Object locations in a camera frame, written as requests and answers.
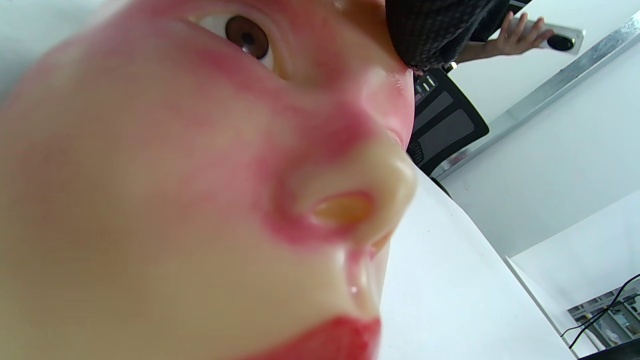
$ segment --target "doll lip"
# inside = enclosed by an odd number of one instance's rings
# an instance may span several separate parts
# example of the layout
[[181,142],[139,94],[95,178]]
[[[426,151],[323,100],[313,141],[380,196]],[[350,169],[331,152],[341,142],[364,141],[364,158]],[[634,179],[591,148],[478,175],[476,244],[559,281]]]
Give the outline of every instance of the doll lip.
[[242,360],[375,360],[381,322],[340,317],[273,350]]

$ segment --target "doll face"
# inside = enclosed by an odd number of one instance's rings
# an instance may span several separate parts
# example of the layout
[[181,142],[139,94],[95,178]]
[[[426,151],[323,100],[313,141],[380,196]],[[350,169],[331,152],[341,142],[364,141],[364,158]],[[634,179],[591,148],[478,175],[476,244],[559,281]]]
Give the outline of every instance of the doll face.
[[373,360],[412,92],[374,0],[106,4],[0,110],[0,357]]

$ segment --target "mesh chair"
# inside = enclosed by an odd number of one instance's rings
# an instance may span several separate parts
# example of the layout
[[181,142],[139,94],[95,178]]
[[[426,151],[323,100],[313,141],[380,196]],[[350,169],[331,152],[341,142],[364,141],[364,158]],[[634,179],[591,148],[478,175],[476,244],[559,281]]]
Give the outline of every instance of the mesh chair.
[[489,127],[441,69],[414,78],[415,121],[407,153],[430,176],[441,162],[489,133]]

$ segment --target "black cable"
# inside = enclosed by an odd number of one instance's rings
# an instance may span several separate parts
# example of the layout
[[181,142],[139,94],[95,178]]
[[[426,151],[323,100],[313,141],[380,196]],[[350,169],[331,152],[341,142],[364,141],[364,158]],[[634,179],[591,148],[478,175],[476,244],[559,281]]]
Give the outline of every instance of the black cable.
[[[637,294],[637,295],[635,295],[635,296],[633,296],[633,297],[630,297],[630,298],[629,298],[629,299],[627,299],[627,300],[624,300],[621,304],[624,304],[624,303],[626,303],[627,301],[634,300],[634,299],[635,299],[635,298],[637,298],[637,297],[640,297],[640,294]],[[592,315],[592,316],[591,316],[591,318],[589,318],[588,320],[586,320],[586,321],[585,321],[585,322],[583,322],[582,324],[580,324],[580,325],[578,325],[578,326],[570,327],[569,329],[565,330],[565,331],[562,333],[562,335],[560,335],[560,337],[562,338],[564,335],[566,335],[566,333],[567,333],[567,332],[569,332],[569,331],[571,331],[571,330],[578,329],[578,328],[581,328],[581,327],[583,327],[583,326],[587,325],[589,322],[591,322],[591,321],[593,320],[593,318],[594,318],[594,317],[596,317],[596,316],[600,315],[603,311],[605,311],[605,309],[606,309],[606,307],[603,307],[603,308],[602,308],[602,310],[600,310],[600,311],[598,311],[597,313],[595,313],[594,315]]]
[[565,330],[565,331],[562,333],[562,335],[560,335],[560,337],[562,338],[564,335],[566,335],[566,333],[567,333],[567,332],[570,332],[571,330],[578,329],[578,328],[581,328],[581,327],[583,327],[583,326],[587,325],[589,322],[591,322],[591,321],[593,320],[593,318],[594,318],[594,317],[596,317],[596,316],[598,316],[598,315],[602,314],[602,313],[605,311],[605,309],[606,309],[606,307],[603,307],[603,308],[602,308],[602,310],[600,310],[600,311],[598,311],[597,313],[595,313],[593,316],[591,316],[590,318],[588,318],[585,322],[581,323],[581,324],[580,324],[580,325],[578,325],[578,326],[570,327],[569,329]]
[[622,292],[624,291],[624,289],[627,287],[627,285],[629,285],[633,280],[636,280],[638,277],[640,277],[640,274],[637,274],[636,276],[632,277],[631,279],[627,280],[621,287],[620,290],[618,290],[618,293],[616,294],[616,296],[613,298],[613,300],[611,301],[611,303],[609,304],[609,306],[605,307],[604,310],[597,316],[594,316],[591,318],[592,321],[590,321],[585,327],[582,328],[582,330],[580,330],[580,332],[578,332],[578,335],[575,337],[575,339],[573,340],[573,343],[571,343],[571,345],[569,345],[569,348],[573,348],[573,346],[575,345],[576,342],[578,342],[578,339],[582,336],[582,334],[584,334],[585,331],[587,331],[587,329],[593,325],[594,323],[596,323],[598,320],[600,320],[611,308],[612,306],[618,301],[618,298],[620,298],[620,295],[622,295]]

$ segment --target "brown eye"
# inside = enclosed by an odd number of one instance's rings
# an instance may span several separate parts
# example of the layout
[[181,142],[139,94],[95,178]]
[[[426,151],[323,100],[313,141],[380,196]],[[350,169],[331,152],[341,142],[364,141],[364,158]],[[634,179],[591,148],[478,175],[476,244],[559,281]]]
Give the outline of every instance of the brown eye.
[[269,38],[262,28],[243,16],[234,16],[225,26],[227,39],[258,60],[269,54]]
[[269,69],[274,69],[269,38],[254,21],[240,15],[216,14],[200,19],[197,23],[239,46]]

